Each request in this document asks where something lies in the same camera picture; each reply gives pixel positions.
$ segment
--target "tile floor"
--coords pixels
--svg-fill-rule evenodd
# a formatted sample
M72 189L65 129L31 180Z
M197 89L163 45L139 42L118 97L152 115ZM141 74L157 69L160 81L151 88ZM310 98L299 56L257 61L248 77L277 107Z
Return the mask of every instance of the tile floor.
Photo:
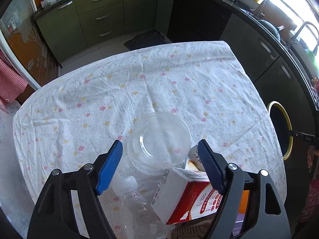
M68 58L61 63L61 75L71 72L77 68L85 66L87 64L93 63L95 61L107 58L112 55L117 55L129 51L124 46L124 43L134 38L136 35L145 33L149 30L143 30L139 32L134 32L122 36L115 37L113 39L104 41L100 44L94 45L80 53Z

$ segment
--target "plastic bottle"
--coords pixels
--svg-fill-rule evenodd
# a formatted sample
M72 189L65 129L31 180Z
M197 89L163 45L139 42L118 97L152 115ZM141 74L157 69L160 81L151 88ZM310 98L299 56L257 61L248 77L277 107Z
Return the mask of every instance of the plastic bottle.
M138 191L138 184L133 176L114 176L112 188L121 198L121 220L127 222L127 213L124 213L127 204L132 214L132 224L125 224L127 239L156 239L167 232L167 226L154 213L152 207L146 203L145 198Z

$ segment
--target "red and white carton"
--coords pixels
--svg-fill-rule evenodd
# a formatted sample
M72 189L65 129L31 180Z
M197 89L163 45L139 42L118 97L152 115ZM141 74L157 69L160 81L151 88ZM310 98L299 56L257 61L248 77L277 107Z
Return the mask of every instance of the red and white carton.
M170 225L215 213L221 199L206 172L173 168L165 171L151 205L158 217Z

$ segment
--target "table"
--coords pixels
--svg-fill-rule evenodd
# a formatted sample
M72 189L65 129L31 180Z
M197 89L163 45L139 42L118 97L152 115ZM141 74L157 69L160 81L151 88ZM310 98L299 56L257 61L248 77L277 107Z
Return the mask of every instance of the table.
M271 119L223 41L166 44L111 56L33 93L13 120L15 147L33 200L53 169L71 172L94 162L115 139L125 141L141 116L154 111L184 120L192 146L204 138L244 171L268 170L285 200L285 169ZM141 193L152 198L159 177L129 166L126 170ZM109 189L100 200L115 234L125 237L119 198ZM76 195L73 201L79 229L87 235Z

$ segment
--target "floor mat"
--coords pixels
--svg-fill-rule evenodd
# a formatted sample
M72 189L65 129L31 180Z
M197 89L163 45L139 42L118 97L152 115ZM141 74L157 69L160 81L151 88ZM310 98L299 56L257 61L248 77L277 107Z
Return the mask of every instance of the floor mat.
M124 43L124 46L129 50L152 47L162 44L167 44L164 41L164 36L156 29L150 30L143 34L135 36L133 39Z

